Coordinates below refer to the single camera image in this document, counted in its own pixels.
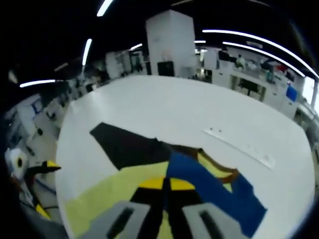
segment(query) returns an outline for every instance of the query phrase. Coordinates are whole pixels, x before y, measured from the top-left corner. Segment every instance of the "white desk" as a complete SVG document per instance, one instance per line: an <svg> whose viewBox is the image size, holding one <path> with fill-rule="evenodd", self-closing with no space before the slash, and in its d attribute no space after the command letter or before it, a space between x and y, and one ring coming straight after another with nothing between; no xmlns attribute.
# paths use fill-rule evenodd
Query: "white desk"
<svg viewBox="0 0 319 239"><path fill-rule="evenodd" d="M232 90L194 80L132 76L73 101L58 142L56 191L69 236L64 203L117 172L89 134L100 122L169 143L202 147L219 163L237 167L268 211L255 239L287 238L314 198L311 150L301 127L263 103ZM202 132L218 126L253 143L276 160L273 170Z"/></svg>

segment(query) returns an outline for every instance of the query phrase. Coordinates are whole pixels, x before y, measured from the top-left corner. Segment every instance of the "yellow fabric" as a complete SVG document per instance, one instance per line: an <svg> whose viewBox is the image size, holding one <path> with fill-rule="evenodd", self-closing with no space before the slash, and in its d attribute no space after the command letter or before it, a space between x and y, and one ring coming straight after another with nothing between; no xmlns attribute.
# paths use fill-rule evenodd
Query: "yellow fabric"
<svg viewBox="0 0 319 239"><path fill-rule="evenodd" d="M195 190L195 187L191 183L177 178L170 179L170 188L172 190Z"/></svg>
<svg viewBox="0 0 319 239"><path fill-rule="evenodd" d="M51 220L51 217L48 215L48 213L45 212L45 210L39 204L36 205L35 210L45 218Z"/></svg>
<svg viewBox="0 0 319 239"><path fill-rule="evenodd" d="M214 175L216 178L225 178L230 176L231 172L224 172L212 165L203 155L200 153L197 154L198 162L203 165L212 175ZM231 184L225 183L223 184L224 188L226 188L229 192L232 192Z"/></svg>
<svg viewBox="0 0 319 239"><path fill-rule="evenodd" d="M60 166L58 166L56 163L54 163L54 162L52 162L52 161L50 161L50 160L48 160L48 161L46 162L46 166L47 166L47 167L60 167Z"/></svg>
<svg viewBox="0 0 319 239"><path fill-rule="evenodd" d="M157 239L173 239L173 235L171 233L170 225L168 222L168 213L163 211L163 220L161 221L161 225L159 227L159 234Z"/></svg>
<svg viewBox="0 0 319 239"><path fill-rule="evenodd" d="M151 178L139 185L140 188L162 189L164 177Z"/></svg>
<svg viewBox="0 0 319 239"><path fill-rule="evenodd" d="M65 204L75 237L85 233L90 221L118 201L129 201L138 186L149 178L166 176L168 162L123 168Z"/></svg>

